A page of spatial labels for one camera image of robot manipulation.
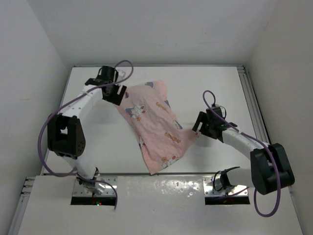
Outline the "pink cartoon pillowcase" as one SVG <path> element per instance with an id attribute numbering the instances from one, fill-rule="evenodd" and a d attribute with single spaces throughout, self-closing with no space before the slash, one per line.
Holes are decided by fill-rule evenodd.
<path id="1" fill-rule="evenodd" d="M 152 175 L 181 159 L 199 137 L 178 122 L 161 80 L 128 87 L 117 110 L 133 128 Z"/>

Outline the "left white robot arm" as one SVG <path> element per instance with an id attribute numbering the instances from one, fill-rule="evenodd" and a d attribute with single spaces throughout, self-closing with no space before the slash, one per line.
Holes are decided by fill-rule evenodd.
<path id="1" fill-rule="evenodd" d="M 126 86 L 118 83 L 125 72 L 110 66 L 102 66 L 95 78 L 88 79 L 79 96 L 68 103 L 47 124 L 47 146 L 64 159 L 76 172 L 76 179 L 88 191 L 101 194 L 106 184 L 98 168 L 90 164 L 83 155 L 86 139 L 82 122 L 93 107 L 104 100 L 120 105 Z"/>

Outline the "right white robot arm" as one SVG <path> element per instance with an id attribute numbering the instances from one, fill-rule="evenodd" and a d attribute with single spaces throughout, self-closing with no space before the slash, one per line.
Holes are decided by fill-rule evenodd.
<path id="1" fill-rule="evenodd" d="M 238 125 L 225 120 L 220 106 L 199 112 L 192 130 L 230 145 L 246 156 L 250 160 L 250 185 L 260 194 L 267 195 L 295 183 L 284 147 L 279 143 L 261 142 L 240 132 Z"/>

